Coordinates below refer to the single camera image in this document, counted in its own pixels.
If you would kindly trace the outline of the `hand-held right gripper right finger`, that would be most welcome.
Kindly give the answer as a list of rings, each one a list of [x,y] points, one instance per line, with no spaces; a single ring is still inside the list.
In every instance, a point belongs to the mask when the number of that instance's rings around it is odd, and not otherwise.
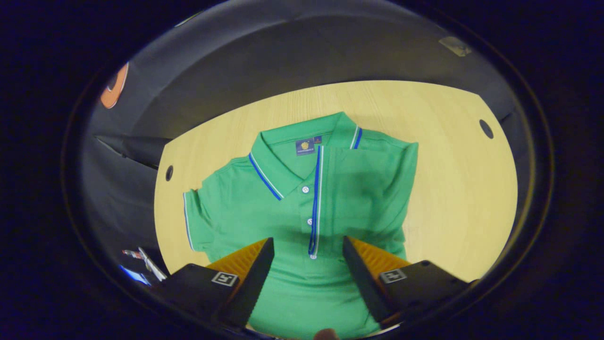
[[[410,263],[350,236],[343,239],[343,256],[380,326],[421,321],[470,287],[429,260]]]

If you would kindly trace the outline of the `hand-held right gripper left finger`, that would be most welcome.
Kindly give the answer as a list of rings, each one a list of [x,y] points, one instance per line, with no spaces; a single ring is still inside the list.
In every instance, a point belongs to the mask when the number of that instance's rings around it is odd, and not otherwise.
[[[274,260],[265,238],[207,266],[187,264],[159,284],[171,306],[203,323],[233,331],[246,327]]]

